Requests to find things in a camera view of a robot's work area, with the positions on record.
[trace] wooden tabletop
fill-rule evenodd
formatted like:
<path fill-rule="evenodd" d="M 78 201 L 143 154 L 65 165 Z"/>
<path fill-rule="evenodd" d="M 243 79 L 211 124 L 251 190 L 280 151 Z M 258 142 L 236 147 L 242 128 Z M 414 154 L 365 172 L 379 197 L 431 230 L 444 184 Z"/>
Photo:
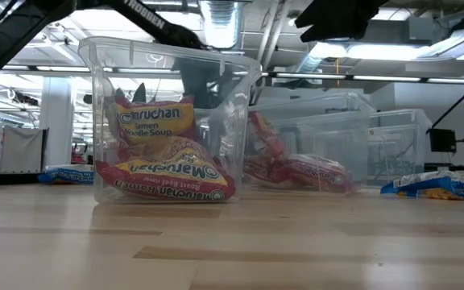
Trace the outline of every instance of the wooden tabletop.
<path fill-rule="evenodd" d="M 0 290 L 464 289 L 464 201 L 245 192 L 223 205 L 97 205 L 0 187 Z"/>

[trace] pipe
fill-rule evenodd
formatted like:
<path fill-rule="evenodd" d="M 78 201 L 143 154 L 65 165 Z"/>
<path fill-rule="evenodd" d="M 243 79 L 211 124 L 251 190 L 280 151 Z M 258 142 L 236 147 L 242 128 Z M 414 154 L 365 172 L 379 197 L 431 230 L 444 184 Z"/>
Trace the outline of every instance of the pipe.
<path fill-rule="evenodd" d="M 270 39 L 271 29 L 273 28 L 273 23 L 275 22 L 275 16 L 277 14 L 277 7 L 279 6 L 279 2 L 273 1 L 270 6 L 270 10 L 268 13 L 270 14 L 270 18 L 267 21 L 267 25 L 264 28 L 263 38 L 261 40 L 261 44 L 259 47 L 259 53 L 257 54 L 257 61 L 263 61 L 264 50 L 266 49 L 267 41 Z"/>
<path fill-rule="evenodd" d="M 280 32 L 282 31 L 282 27 L 286 20 L 286 16 L 288 16 L 289 4 L 291 4 L 292 2 L 292 0 L 280 0 L 280 1 L 284 2 L 284 4 L 282 5 L 282 11 L 280 12 L 280 15 L 279 15 L 279 22 L 277 23 L 275 31 L 273 32 L 273 36 L 271 37 L 270 46 L 267 50 L 266 58 L 264 59 L 264 62 L 263 62 L 263 68 L 265 69 L 267 69 L 268 65 L 270 64 L 271 57 L 273 56 L 273 52 L 275 51 L 275 46 L 277 45 L 277 42 L 279 41 Z"/>
<path fill-rule="evenodd" d="M 233 48 L 239 39 L 242 5 L 229 1 L 201 1 L 200 7 L 205 18 L 207 44 L 215 48 Z"/>

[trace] transparent container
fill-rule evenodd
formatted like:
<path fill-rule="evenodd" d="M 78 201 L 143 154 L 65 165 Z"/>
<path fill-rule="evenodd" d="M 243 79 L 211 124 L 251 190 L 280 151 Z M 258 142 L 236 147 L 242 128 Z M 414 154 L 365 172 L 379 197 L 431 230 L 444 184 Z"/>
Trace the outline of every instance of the transparent container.
<path fill-rule="evenodd" d="M 368 184 L 385 185 L 401 176 L 424 171 L 427 130 L 423 110 L 393 110 L 370 117 Z"/>
<path fill-rule="evenodd" d="M 250 119 L 243 174 L 251 188 L 348 193 L 366 185 L 366 131 L 374 110 L 359 95 L 327 94 L 253 106 L 252 112 L 271 124 L 284 154 L 263 150 Z"/>
<path fill-rule="evenodd" d="M 93 76 L 98 202 L 237 197 L 257 61 L 108 37 L 82 40 L 79 54 Z"/>

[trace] maruchan logo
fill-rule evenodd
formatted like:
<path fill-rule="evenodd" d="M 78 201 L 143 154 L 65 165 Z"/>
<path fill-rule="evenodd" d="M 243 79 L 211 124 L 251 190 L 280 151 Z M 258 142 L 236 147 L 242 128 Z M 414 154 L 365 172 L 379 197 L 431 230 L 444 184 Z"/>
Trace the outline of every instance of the maruchan logo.
<path fill-rule="evenodd" d="M 184 174 L 200 180 L 216 180 L 221 175 L 208 165 L 196 166 L 193 164 L 170 164 L 170 165 L 130 165 L 130 172 L 170 172 L 176 174 Z"/>
<path fill-rule="evenodd" d="M 180 118 L 180 109 L 143 110 L 140 112 L 123 113 L 119 115 L 121 124 L 131 124 L 141 120 L 171 120 Z"/>
<path fill-rule="evenodd" d="M 149 11 L 142 3 L 139 3 L 137 0 L 124 0 L 124 3 L 127 4 L 135 12 L 141 14 L 147 21 L 153 23 L 159 29 L 164 27 L 166 24 L 161 18 Z"/>

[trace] blue and white package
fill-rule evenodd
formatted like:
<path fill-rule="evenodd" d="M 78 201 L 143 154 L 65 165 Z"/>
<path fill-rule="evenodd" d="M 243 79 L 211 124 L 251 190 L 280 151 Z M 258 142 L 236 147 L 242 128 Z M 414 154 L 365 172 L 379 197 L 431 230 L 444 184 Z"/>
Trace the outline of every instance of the blue and white package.
<path fill-rule="evenodd" d="M 39 182 L 50 184 L 92 184 L 93 165 L 70 164 L 47 166 L 46 172 L 39 175 Z"/>
<path fill-rule="evenodd" d="M 384 185 L 380 192 L 402 197 L 464 201 L 464 175 L 450 171 L 412 174 Z"/>

